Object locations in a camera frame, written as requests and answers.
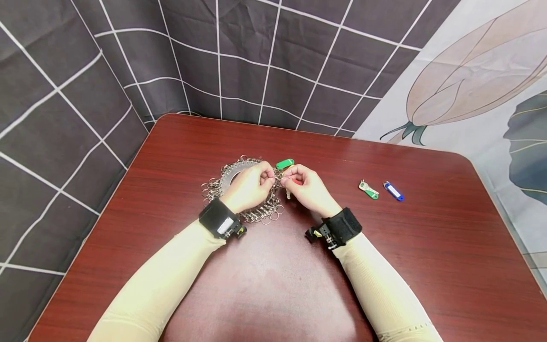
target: black wrist cuff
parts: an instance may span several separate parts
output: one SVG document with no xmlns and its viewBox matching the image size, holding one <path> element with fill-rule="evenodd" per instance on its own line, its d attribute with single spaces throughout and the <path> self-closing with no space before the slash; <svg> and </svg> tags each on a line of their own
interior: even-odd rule
<svg viewBox="0 0 547 342">
<path fill-rule="evenodd" d="M 330 230 L 330 234 L 338 247 L 345 246 L 352 237 L 357 236 L 363 229 L 349 208 L 344 208 L 335 216 L 323 218 L 323 223 Z"/>
<path fill-rule="evenodd" d="M 200 223 L 218 239 L 227 239 L 232 233 L 237 237 L 243 235 L 247 228 L 218 198 L 212 200 L 199 215 Z"/>
</svg>

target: white label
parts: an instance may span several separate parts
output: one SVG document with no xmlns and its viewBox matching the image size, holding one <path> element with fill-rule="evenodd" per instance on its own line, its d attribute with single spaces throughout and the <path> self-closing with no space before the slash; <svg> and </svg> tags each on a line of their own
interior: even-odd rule
<svg viewBox="0 0 547 342">
<path fill-rule="evenodd" d="M 401 197 L 401 194 L 393 186 L 387 186 L 387 188 L 395 197 Z"/>
<path fill-rule="evenodd" d="M 226 233 L 226 231 L 228 230 L 228 228 L 230 228 L 230 226 L 232 225 L 233 222 L 234 222 L 234 220 L 232 220 L 229 217 L 226 217 L 226 220 L 224 220 L 224 222 L 220 225 L 220 227 L 218 227 L 217 232 L 220 235 Z"/>
</svg>

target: ring of key rings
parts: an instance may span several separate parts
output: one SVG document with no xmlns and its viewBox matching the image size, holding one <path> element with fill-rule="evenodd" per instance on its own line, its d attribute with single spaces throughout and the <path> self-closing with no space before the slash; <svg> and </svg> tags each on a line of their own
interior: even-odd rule
<svg viewBox="0 0 547 342">
<path fill-rule="evenodd" d="M 244 169 L 254 166 L 262 162 L 262 159 L 249 158 L 242 155 L 234 163 L 226 164 L 220 169 L 220 178 L 211 178 L 209 182 L 201 185 L 204 200 L 203 205 L 207 206 L 212 200 L 224 194 L 234 178 Z M 266 200 L 255 208 L 245 210 L 239 214 L 245 222 L 254 223 L 262 222 L 262 224 L 270 224 L 272 221 L 279 219 L 279 216 L 285 211 L 285 208 L 280 204 L 280 199 L 275 195 L 278 188 L 281 187 L 281 170 L 274 169 L 276 182 L 271 188 Z"/>
</svg>

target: hand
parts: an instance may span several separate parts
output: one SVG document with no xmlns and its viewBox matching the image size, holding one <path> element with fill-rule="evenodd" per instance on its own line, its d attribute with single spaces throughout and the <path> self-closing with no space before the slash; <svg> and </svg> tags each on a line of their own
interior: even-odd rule
<svg viewBox="0 0 547 342">
<path fill-rule="evenodd" d="M 294 179 L 302 181 L 303 184 L 296 184 Z M 332 217 L 342 211 L 342 207 L 330 195 L 319 175 L 304 165 L 294 165 L 285 171 L 281 186 L 294 194 L 302 205 L 319 213 L 321 217 Z"/>
<path fill-rule="evenodd" d="M 274 170 L 270 163 L 263 161 L 239 173 L 220 201 L 237 214 L 261 204 L 274 184 Z"/>
</svg>

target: gray grid curtain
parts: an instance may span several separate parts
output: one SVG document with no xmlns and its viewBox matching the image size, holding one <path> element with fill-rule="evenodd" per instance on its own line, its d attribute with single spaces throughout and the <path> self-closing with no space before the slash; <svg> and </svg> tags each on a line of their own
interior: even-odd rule
<svg viewBox="0 0 547 342">
<path fill-rule="evenodd" d="M 353 136 L 459 0 L 0 0 L 0 339 L 165 113 Z"/>
</svg>

